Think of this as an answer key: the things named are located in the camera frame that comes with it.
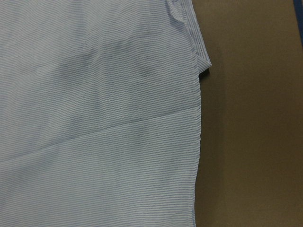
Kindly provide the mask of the blue striped button shirt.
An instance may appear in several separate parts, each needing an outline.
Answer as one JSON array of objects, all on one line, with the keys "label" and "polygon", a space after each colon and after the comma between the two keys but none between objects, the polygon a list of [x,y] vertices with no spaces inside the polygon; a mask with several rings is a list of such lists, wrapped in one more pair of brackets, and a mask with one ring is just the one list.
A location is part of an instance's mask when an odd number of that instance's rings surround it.
[{"label": "blue striped button shirt", "polygon": [[190,0],[1,1],[1,226],[195,226],[210,66]]}]

